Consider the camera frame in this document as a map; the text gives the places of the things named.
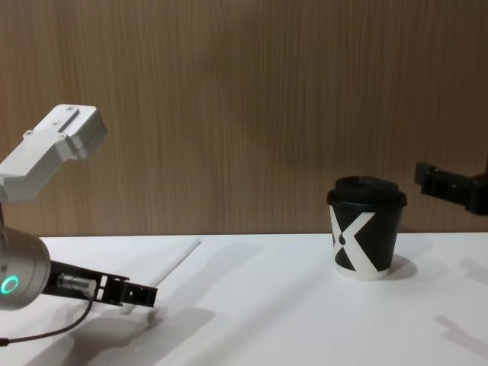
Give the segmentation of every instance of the black and white cup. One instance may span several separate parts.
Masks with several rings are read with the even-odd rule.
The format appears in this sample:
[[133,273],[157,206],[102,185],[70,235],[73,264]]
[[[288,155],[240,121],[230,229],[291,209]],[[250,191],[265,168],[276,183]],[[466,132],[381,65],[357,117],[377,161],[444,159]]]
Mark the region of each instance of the black and white cup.
[[340,178],[327,202],[339,273],[358,280],[387,275],[406,206],[398,185],[373,177]]

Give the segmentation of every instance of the green led ring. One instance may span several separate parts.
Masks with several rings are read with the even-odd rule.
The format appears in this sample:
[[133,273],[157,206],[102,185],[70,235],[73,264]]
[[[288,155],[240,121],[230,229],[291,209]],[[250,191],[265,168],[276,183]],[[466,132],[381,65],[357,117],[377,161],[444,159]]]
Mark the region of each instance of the green led ring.
[[[14,282],[14,287],[9,286],[11,282]],[[3,281],[2,286],[0,287],[0,292],[4,295],[10,294],[13,290],[15,290],[18,286],[18,277],[17,276],[10,276]]]

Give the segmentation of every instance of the black bracket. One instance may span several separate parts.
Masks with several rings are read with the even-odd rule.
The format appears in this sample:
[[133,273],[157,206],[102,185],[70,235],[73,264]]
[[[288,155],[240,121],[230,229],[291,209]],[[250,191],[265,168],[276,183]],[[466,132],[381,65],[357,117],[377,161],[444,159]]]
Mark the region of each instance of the black bracket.
[[43,294],[71,297],[73,299],[86,299],[86,295],[81,291],[60,287],[58,285],[60,275],[95,280],[97,287],[95,289],[94,301],[98,303],[109,303],[110,305],[119,307],[122,306],[122,303],[153,307],[158,292],[158,289],[154,287],[131,284],[127,282],[129,279],[127,277],[51,261],[51,273]]
[[488,215],[488,171],[467,177],[419,162],[416,166],[415,183],[421,185],[423,194],[462,204],[472,214]]

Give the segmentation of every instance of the wooden wall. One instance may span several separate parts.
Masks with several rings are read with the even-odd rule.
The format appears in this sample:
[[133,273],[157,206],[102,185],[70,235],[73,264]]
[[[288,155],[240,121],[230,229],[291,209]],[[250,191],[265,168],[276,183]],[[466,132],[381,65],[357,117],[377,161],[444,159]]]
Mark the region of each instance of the wooden wall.
[[10,226],[324,232],[335,179],[369,174],[408,194],[405,231],[488,230],[413,184],[485,166],[484,0],[0,0],[0,157],[61,103],[109,136]]

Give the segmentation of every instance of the white table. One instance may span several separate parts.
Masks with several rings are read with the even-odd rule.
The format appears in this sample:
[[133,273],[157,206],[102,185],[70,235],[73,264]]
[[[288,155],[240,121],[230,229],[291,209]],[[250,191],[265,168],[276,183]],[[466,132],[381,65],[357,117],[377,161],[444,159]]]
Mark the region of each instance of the white table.
[[[79,328],[0,348],[15,366],[487,365],[488,233],[403,234],[384,281],[336,273],[330,235],[202,236],[159,286],[157,311],[98,305]],[[47,238],[53,259],[131,277],[193,236]],[[41,296],[0,312],[0,336],[75,319],[86,304]]]

